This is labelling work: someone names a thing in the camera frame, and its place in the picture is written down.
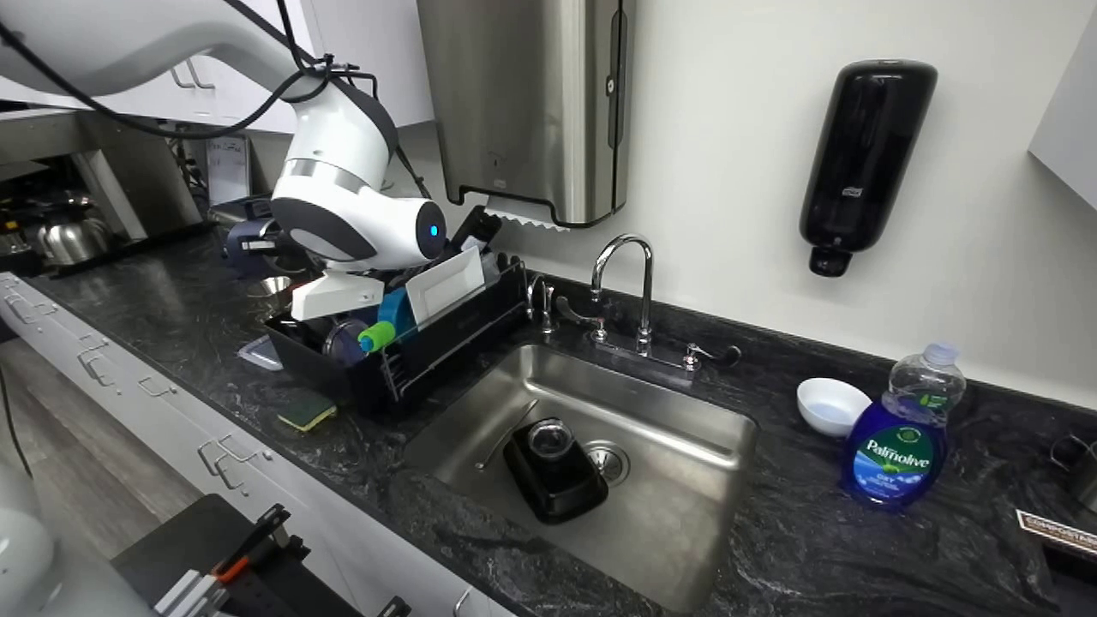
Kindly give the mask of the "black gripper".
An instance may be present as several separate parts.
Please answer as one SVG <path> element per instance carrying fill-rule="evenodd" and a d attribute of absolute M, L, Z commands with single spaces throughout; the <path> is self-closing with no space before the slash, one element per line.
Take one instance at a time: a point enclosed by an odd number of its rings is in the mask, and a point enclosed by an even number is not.
<path fill-rule="evenodd" d="M 299 246 L 274 221 L 266 221 L 266 238 L 274 239 L 271 276 L 314 276 L 320 262 Z"/>

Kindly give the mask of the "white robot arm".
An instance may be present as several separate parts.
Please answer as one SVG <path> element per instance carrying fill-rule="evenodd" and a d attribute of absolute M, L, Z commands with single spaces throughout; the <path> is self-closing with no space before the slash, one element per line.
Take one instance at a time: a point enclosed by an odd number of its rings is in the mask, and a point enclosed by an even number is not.
<path fill-rule="evenodd" d="M 2 76 L 97 108 L 210 55 L 291 113 L 274 223 L 308 255 L 362 272 L 435 262 L 447 217 L 386 195 L 398 126 L 337 62 L 320 62 L 239 0 L 0 0 Z"/>

